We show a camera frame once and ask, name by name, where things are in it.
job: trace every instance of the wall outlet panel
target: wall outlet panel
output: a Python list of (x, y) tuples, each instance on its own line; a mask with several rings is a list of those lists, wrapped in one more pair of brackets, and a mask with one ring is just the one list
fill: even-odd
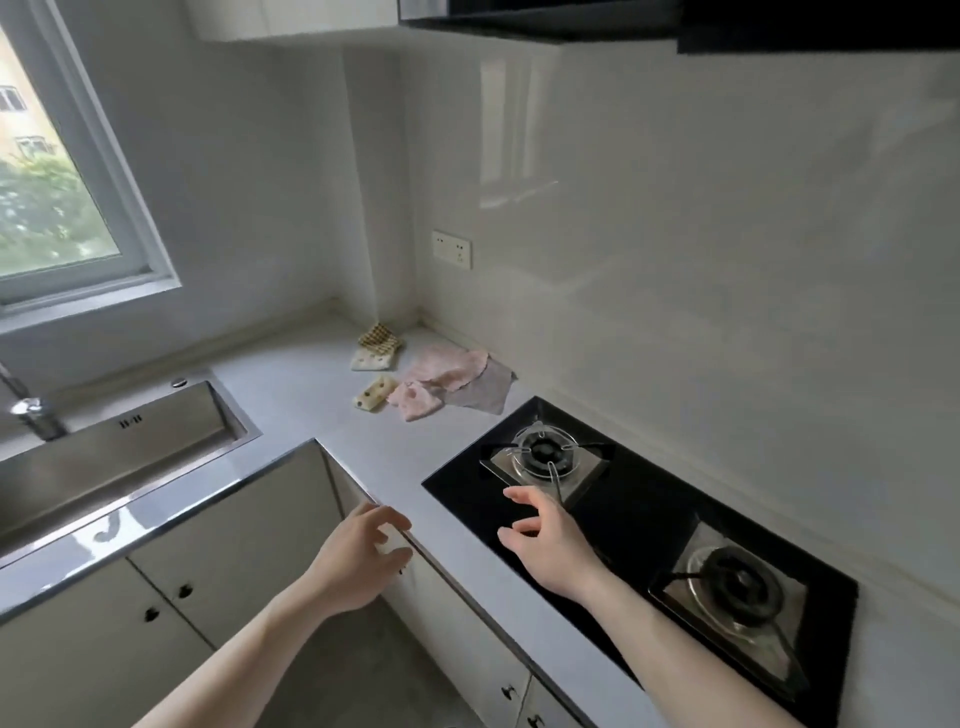
[(473, 267), (473, 243), (446, 232), (433, 231), (433, 256), (465, 271)]

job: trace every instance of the stainless steel sink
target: stainless steel sink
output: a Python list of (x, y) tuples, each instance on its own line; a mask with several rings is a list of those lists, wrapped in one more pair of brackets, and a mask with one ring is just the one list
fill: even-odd
[(0, 567), (259, 434), (215, 379), (181, 382), (0, 462)]

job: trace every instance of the white cabinet door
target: white cabinet door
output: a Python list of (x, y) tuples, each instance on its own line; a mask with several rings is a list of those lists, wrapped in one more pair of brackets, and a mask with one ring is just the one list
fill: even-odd
[(514, 728), (530, 671), (433, 566), (415, 554), (399, 577), (410, 631), (487, 728)]
[(263, 0), (187, 0), (193, 27), (202, 40), (266, 37)]
[(219, 646), (303, 573), (339, 522), (323, 451), (310, 443), (130, 558)]
[(389, 28), (396, 0), (263, 0), (271, 36)]
[(113, 562), (0, 626), (0, 724), (130, 728), (210, 653)]
[(516, 728), (581, 728), (581, 725), (534, 677), (530, 679)]

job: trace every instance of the backsplash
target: backsplash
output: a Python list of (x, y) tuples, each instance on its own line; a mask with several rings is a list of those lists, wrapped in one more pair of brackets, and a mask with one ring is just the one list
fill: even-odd
[(960, 602), (960, 55), (438, 49), (405, 82), (431, 316)]

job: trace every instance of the pink cloth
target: pink cloth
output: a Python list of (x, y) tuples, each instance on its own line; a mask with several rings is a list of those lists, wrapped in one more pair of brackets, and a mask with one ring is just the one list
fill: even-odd
[(387, 401), (400, 408), (406, 422), (426, 417), (444, 406), (444, 401), (430, 388), (455, 392), (470, 384), (483, 374), (489, 356), (486, 352), (467, 352), (453, 347), (427, 347)]

